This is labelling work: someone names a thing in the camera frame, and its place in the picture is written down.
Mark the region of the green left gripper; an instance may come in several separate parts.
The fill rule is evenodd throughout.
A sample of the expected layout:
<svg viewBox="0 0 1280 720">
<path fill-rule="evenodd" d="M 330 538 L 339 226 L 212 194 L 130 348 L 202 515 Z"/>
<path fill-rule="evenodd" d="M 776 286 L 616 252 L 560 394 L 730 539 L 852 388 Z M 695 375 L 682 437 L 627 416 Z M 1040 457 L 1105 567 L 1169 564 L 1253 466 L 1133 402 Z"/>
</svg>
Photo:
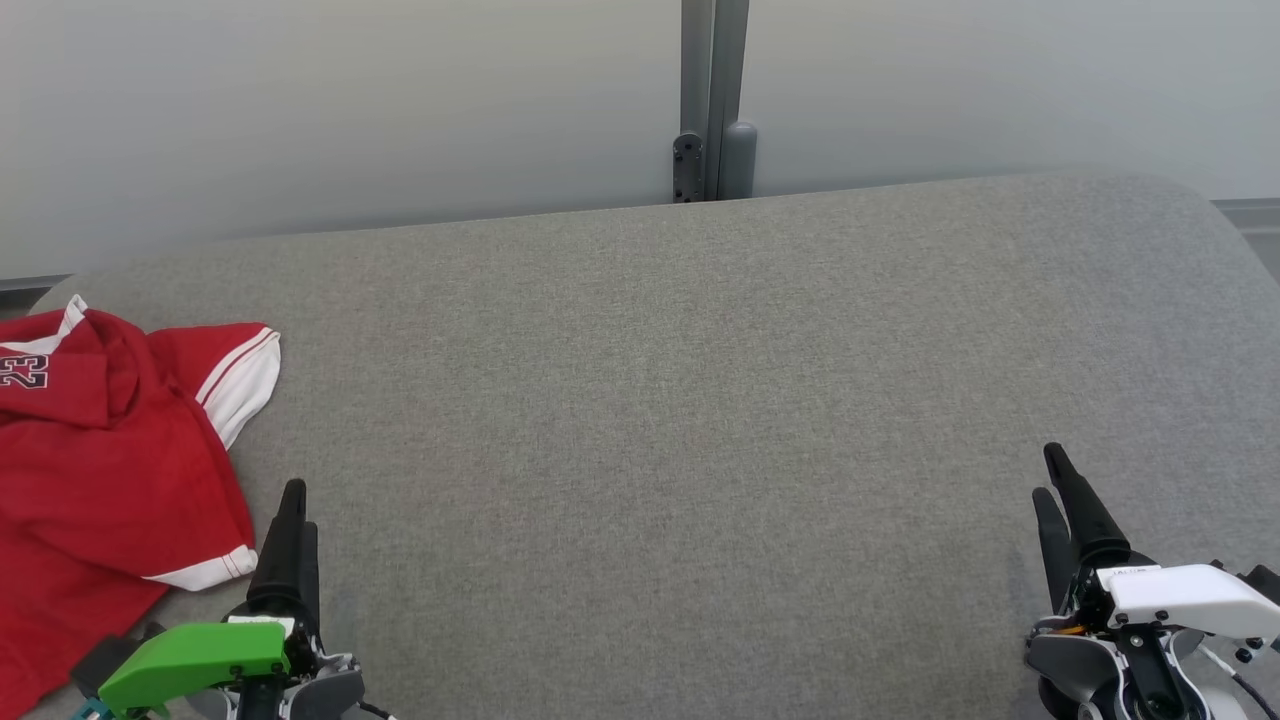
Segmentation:
<svg viewBox="0 0 1280 720">
<path fill-rule="evenodd" d="M 366 710 L 352 653 L 328 653 L 320 632 L 317 525 L 306 521 L 306 483 L 289 479 L 247 589 L 253 612 L 193 623 L 142 642 L 99 682 L 99 720 L 169 720 L 184 700 L 204 720 L 356 720 Z"/>
</svg>

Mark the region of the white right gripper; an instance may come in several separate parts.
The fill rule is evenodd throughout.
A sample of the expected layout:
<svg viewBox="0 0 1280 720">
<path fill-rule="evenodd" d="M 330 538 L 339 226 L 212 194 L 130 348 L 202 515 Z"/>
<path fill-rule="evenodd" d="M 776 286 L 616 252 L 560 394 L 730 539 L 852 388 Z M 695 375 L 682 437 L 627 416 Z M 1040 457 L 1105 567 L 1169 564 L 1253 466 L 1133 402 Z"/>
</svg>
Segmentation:
<svg viewBox="0 0 1280 720">
<path fill-rule="evenodd" d="M 1236 664 L 1204 641 L 1236 644 L 1236 662 L 1280 653 L 1280 606 L 1217 565 L 1116 568 L 1132 546 L 1060 443 L 1044 446 L 1059 493 L 1033 489 L 1052 615 L 1027 639 L 1027 664 L 1053 720 L 1248 720 L 1230 691 L 1198 685 L 1185 670 L 1210 659 L 1267 720 L 1280 720 Z M 1084 568 L 1111 568 L 1080 570 Z"/>
</svg>

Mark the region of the metal door hinge plate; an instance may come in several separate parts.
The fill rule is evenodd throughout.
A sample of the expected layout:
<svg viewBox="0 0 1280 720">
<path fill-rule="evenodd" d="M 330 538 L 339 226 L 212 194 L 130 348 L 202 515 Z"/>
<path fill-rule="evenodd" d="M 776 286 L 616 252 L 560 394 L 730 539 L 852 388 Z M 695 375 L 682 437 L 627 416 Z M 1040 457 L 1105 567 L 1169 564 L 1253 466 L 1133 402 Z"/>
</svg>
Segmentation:
<svg viewBox="0 0 1280 720">
<path fill-rule="evenodd" d="M 682 133 L 672 143 L 671 202 L 700 202 L 704 197 L 704 141 L 696 133 Z"/>
</svg>

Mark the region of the grey metal door post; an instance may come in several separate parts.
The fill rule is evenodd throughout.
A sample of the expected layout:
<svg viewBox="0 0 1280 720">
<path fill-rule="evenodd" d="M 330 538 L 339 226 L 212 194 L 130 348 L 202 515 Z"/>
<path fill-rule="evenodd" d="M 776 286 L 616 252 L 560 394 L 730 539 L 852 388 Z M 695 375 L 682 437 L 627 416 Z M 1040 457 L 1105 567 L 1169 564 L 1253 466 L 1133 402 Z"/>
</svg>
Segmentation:
<svg viewBox="0 0 1280 720">
<path fill-rule="evenodd" d="M 749 9 L 749 0 L 681 0 L 677 137 L 696 133 L 704 141 L 700 202 L 721 201 L 716 199 L 721 135 L 742 120 Z"/>
</svg>

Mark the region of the grey wall base rail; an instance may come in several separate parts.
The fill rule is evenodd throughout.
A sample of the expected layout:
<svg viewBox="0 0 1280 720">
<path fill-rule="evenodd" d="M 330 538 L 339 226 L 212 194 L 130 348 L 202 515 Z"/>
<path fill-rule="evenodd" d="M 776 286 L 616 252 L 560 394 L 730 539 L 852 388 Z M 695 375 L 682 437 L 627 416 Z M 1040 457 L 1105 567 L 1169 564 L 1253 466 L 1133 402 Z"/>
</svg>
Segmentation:
<svg viewBox="0 0 1280 720">
<path fill-rule="evenodd" d="M 0 279 L 0 315 L 27 313 L 54 286 L 69 275 Z"/>
<path fill-rule="evenodd" d="M 1280 199 L 1213 200 L 1245 237 L 1280 237 Z"/>
</svg>

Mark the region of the red shorts with white trim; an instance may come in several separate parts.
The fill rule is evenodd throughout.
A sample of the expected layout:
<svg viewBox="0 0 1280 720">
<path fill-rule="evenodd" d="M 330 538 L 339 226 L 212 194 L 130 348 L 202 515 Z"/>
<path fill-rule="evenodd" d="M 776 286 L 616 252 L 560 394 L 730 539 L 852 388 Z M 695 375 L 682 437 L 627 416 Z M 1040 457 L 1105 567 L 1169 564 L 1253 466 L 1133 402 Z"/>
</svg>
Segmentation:
<svg viewBox="0 0 1280 720">
<path fill-rule="evenodd" d="M 256 562 L 229 454 L 191 397 L 0 413 L 0 720 L 65 685 L 169 589 Z"/>
</svg>

